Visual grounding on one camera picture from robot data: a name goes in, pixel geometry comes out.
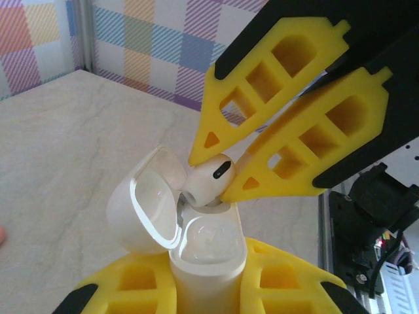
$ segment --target cable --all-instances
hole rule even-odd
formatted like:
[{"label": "cable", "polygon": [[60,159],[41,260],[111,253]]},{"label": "cable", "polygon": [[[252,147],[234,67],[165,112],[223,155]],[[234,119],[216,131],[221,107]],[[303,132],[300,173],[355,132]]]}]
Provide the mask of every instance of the cable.
[{"label": "cable", "polygon": [[410,249],[409,244],[407,243],[407,240],[406,240],[405,236],[403,236],[403,238],[401,240],[403,241],[403,244],[405,245],[405,247],[407,249]]},{"label": "cable", "polygon": [[407,251],[406,249],[403,247],[394,258],[392,258],[391,263],[398,265],[399,262],[401,261],[401,257],[403,256],[403,254],[405,254]]},{"label": "cable", "polygon": [[399,233],[397,234],[397,237],[395,238],[394,244],[388,249],[387,252],[385,252],[381,256],[380,260],[375,265],[373,275],[371,276],[371,280],[369,282],[369,297],[371,299],[375,298],[375,291],[374,290],[375,290],[375,283],[376,283],[377,277],[378,277],[378,272],[380,271],[384,262],[387,261],[387,259],[400,247],[400,243],[401,243],[402,238],[403,238],[403,232],[399,231]]},{"label": "cable", "polygon": [[405,252],[397,263],[397,266],[405,269],[405,275],[410,274],[413,270],[412,254]]}]

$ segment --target rectangular cutout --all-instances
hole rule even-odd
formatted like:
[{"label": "rectangular cutout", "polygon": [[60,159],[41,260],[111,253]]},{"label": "rectangular cutout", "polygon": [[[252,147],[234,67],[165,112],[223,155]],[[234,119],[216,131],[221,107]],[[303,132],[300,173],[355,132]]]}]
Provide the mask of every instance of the rectangular cutout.
[{"label": "rectangular cutout", "polygon": [[293,152],[289,146],[284,146],[278,151],[280,161],[272,169],[281,179],[292,179],[307,165]]},{"label": "rectangular cutout", "polygon": [[261,288],[300,288],[295,268],[290,264],[266,266],[261,273]]},{"label": "rectangular cutout", "polygon": [[350,96],[331,109],[326,116],[346,136],[350,137],[365,124],[367,106],[358,96]]},{"label": "rectangular cutout", "polygon": [[338,148],[332,137],[319,124],[313,126],[299,138],[320,159]]},{"label": "rectangular cutout", "polygon": [[283,38],[272,53],[290,77],[300,73],[317,54],[316,48],[304,35]]},{"label": "rectangular cutout", "polygon": [[308,300],[262,300],[265,314],[317,314]]},{"label": "rectangular cutout", "polygon": [[156,288],[154,271],[147,266],[132,264],[126,266],[118,290],[145,290]]},{"label": "rectangular cutout", "polygon": [[246,79],[264,103],[270,101],[282,89],[277,78],[263,62]]},{"label": "rectangular cutout", "polygon": [[275,166],[280,162],[281,156],[279,154],[273,154],[271,158],[268,160],[268,167],[270,169],[274,169]]},{"label": "rectangular cutout", "polygon": [[393,281],[397,281],[398,283],[403,283],[403,281],[402,281],[402,280],[400,280],[399,278],[397,278],[397,277],[395,277],[395,276],[390,276],[390,278],[391,278]]},{"label": "rectangular cutout", "polygon": [[395,286],[396,288],[401,289],[401,290],[404,290],[405,289],[404,286],[398,285],[397,283],[392,283],[392,285]]},{"label": "rectangular cutout", "polygon": [[405,303],[408,303],[409,302],[408,300],[406,300],[404,298],[400,298],[399,296],[395,296],[395,298],[398,299],[398,300],[400,300],[400,301],[402,301],[402,302],[405,302]]},{"label": "rectangular cutout", "polygon": [[229,122],[237,126],[245,122],[246,119],[255,113],[250,102],[238,88],[221,102],[220,110]]},{"label": "rectangular cutout", "polygon": [[390,264],[386,264],[386,267],[387,268],[390,268],[390,269],[392,269],[392,270],[397,270],[397,271],[399,271],[395,266],[391,266]]},{"label": "rectangular cutout", "polygon": [[397,303],[397,305],[399,306],[399,307],[401,307],[402,309],[405,309],[406,311],[412,311],[412,309],[410,308],[410,306],[405,306],[405,305],[403,305],[403,304],[400,304],[400,303]]},{"label": "rectangular cutout", "polygon": [[156,300],[129,300],[109,302],[106,314],[155,314]]}]

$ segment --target earbud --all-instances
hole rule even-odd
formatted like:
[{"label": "earbud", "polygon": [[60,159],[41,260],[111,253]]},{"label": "earbud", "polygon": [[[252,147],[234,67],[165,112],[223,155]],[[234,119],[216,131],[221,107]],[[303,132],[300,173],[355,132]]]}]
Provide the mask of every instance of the earbud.
[{"label": "earbud", "polygon": [[196,166],[182,187],[182,194],[193,207],[202,207],[221,195],[234,179],[236,167],[220,154]]}]

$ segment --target plaid wallpaper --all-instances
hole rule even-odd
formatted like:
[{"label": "plaid wallpaper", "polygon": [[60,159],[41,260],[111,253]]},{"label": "plaid wallpaper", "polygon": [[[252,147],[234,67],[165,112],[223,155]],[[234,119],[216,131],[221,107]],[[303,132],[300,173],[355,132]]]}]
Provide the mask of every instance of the plaid wallpaper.
[{"label": "plaid wallpaper", "polygon": [[0,0],[0,100],[81,67],[71,0]]},{"label": "plaid wallpaper", "polygon": [[[266,0],[95,0],[96,71],[200,110],[204,73]],[[240,122],[231,108],[225,115]]]}]

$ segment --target marble countertop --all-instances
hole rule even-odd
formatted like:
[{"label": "marble countertop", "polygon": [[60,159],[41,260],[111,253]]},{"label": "marble countertop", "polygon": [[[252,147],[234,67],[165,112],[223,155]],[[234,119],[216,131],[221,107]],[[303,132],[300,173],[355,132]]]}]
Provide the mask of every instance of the marble countertop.
[{"label": "marble countertop", "polygon": [[[163,144],[188,171],[199,113],[77,71],[0,102],[0,313],[52,313],[71,289],[126,254],[107,200]],[[255,135],[227,151],[237,159]],[[239,204],[245,236],[313,264],[318,199]]]}]

